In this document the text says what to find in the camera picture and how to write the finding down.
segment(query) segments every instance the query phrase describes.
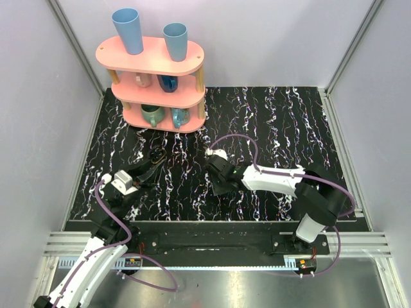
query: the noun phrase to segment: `gray wall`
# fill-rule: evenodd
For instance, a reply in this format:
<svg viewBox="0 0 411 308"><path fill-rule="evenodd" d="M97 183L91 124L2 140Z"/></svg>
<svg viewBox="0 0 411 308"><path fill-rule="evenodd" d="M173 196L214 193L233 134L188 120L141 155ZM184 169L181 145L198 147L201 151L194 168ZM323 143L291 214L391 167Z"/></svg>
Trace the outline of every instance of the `gray wall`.
<svg viewBox="0 0 411 308"><path fill-rule="evenodd" d="M28 307L98 95L44 0L0 1L0 301Z"/></svg>
<svg viewBox="0 0 411 308"><path fill-rule="evenodd" d="M376 230L411 301L411 2L386 1L333 91Z"/></svg>
<svg viewBox="0 0 411 308"><path fill-rule="evenodd" d="M208 86L325 87L372 0L59 0L101 83L96 48L117 35L115 10L139 10L143 35L183 22L205 51Z"/></svg>

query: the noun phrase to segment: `pink cup rack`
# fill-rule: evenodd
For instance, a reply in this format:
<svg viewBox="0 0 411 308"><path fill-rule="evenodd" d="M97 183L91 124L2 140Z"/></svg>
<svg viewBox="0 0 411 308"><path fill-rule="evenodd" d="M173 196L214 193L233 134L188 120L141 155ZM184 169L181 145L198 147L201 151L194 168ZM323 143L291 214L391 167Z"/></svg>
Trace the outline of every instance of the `pink cup rack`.
<svg viewBox="0 0 411 308"><path fill-rule="evenodd" d="M112 91L123 104L123 117L132 126L153 128L142 115L140 104L173 108L189 108L190 121L175 128L170 109L166 108L166 117L156 130L191 133L198 130L205 121L204 112L204 51L196 43L189 41L187 58L174 62L163 38L143 37L144 51L139 55L130 55L120 39L112 37L98 46L96 58L112 78ZM139 87L135 82L135 73L179 76L179 87L173 93L165 93L157 80L147 88Z"/></svg>

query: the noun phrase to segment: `black marbled mat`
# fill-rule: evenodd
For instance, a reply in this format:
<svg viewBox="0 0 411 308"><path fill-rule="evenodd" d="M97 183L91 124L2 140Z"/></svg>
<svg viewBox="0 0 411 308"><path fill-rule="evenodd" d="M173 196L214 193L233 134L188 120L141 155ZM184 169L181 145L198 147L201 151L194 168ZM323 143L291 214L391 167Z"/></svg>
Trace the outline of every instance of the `black marbled mat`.
<svg viewBox="0 0 411 308"><path fill-rule="evenodd" d="M291 219L292 197L271 192L237 192L213 196L205 171L205 150L217 138L242 133L259 146L259 164L306 167L323 164L345 186L320 95L314 87L208 88L205 125L195 133L142 130L124 121L121 104L110 89L98 119L70 219L87 219L100 176L137 162L161 144L168 152L158 186L142 192L131 220ZM245 139L219 144L232 162L251 160L254 149Z"/></svg>

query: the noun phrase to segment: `mug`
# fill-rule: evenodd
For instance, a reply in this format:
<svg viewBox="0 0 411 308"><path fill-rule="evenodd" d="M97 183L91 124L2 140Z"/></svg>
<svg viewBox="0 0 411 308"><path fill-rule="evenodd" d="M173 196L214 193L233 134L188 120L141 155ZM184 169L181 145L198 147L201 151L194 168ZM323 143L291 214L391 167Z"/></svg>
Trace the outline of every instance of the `mug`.
<svg viewBox="0 0 411 308"><path fill-rule="evenodd" d="M141 88L147 88L152 84L152 75L146 73L136 73L136 83Z"/></svg>
<svg viewBox="0 0 411 308"><path fill-rule="evenodd" d="M162 30L168 54L173 61L180 62L187 57L187 27L179 22L168 24Z"/></svg>
<svg viewBox="0 0 411 308"><path fill-rule="evenodd" d="M152 127L156 127L166 115L164 107L151 106L151 105L141 105L141 114L144 120L149 122Z"/></svg>
<svg viewBox="0 0 411 308"><path fill-rule="evenodd" d="M160 87L164 92L172 93L177 90L179 86L179 79L177 76L157 75Z"/></svg>
<svg viewBox="0 0 411 308"><path fill-rule="evenodd" d="M112 15L118 35L130 55L143 52L139 12L133 8L122 8Z"/></svg>
<svg viewBox="0 0 411 308"><path fill-rule="evenodd" d="M171 116L173 117L174 127L180 128L181 125L187 124L190 121L190 110L188 108L171 108Z"/></svg>

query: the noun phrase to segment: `black mounting plate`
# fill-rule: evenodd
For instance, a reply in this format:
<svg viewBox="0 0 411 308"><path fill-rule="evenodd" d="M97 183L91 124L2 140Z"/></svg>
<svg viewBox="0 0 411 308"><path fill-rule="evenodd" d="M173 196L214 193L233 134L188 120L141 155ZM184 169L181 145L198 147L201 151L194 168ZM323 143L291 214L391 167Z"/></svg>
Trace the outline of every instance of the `black mounting plate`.
<svg viewBox="0 0 411 308"><path fill-rule="evenodd" d="M277 234L271 237L274 255L312 255L313 248L317 255L329 255L327 236L320 234L304 250L297 250L292 244L292 234Z"/></svg>

